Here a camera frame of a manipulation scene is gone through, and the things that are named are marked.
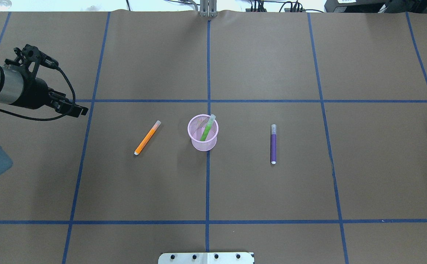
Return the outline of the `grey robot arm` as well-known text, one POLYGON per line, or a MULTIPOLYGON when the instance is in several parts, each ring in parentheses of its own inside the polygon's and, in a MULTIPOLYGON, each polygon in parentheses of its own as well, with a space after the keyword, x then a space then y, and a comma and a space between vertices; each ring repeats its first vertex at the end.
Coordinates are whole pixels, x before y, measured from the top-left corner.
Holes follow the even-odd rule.
MULTIPOLYGON (((30 44, 23 48, 14 48, 14 53, 14 59, 5 59, 3 65, 0 65, 0 103, 29 110, 47 106, 54 109, 58 115, 51 118, 35 118, 3 109, 0 109, 0 113, 39 122, 54 121, 66 116, 78 118, 88 113, 87 107, 76 103, 74 87, 56 59, 30 44), (70 89, 71 98, 50 88, 44 80, 37 77, 41 66, 56 70, 62 75, 70 89)), ((0 176, 12 166, 12 159, 0 146, 0 176)))

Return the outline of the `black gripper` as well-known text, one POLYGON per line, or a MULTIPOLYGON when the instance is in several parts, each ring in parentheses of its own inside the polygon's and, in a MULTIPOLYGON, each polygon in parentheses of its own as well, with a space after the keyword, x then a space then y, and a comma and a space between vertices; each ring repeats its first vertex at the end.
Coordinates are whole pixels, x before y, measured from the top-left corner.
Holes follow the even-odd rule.
POLYGON ((36 46, 27 44, 24 48, 14 48, 16 58, 5 59, 4 67, 19 73, 22 85, 19 95, 9 103, 12 106, 36 110, 44 105, 52 107, 57 113, 78 118, 85 116, 87 107, 67 102, 66 95, 48 87, 44 80, 36 77, 40 66, 51 70, 59 70, 59 62, 40 51, 36 46))

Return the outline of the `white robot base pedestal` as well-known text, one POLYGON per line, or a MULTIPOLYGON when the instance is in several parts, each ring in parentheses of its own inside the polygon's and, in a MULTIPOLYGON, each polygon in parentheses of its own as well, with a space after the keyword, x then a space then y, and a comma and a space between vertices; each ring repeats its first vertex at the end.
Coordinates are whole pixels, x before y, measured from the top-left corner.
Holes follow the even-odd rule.
POLYGON ((158 264, 254 264, 250 252, 163 253, 158 264))

